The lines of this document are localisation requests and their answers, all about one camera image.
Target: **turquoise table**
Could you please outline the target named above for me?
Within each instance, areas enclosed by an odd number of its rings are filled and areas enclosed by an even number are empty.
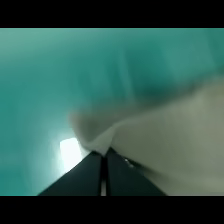
[[[221,73],[223,40],[223,29],[0,29],[0,195],[37,195],[86,155],[72,151],[72,110]]]

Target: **teal surface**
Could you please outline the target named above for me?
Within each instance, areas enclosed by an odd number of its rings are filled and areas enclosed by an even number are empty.
[[[74,108],[222,72],[223,29],[0,29],[0,195],[36,195],[64,174]]]

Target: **bright spot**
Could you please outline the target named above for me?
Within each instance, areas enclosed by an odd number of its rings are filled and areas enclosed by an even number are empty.
[[[65,172],[71,170],[82,160],[81,149],[76,138],[70,138],[61,141],[60,151]]]

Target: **teal background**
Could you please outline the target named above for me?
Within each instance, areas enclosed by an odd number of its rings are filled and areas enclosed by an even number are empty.
[[[223,29],[0,29],[0,195],[64,174],[73,109],[159,96],[222,73]]]

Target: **beige fabric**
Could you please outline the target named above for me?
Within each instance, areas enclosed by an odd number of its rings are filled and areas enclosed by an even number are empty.
[[[224,81],[160,106],[75,114],[72,125],[87,149],[140,163],[168,195],[224,194]]]

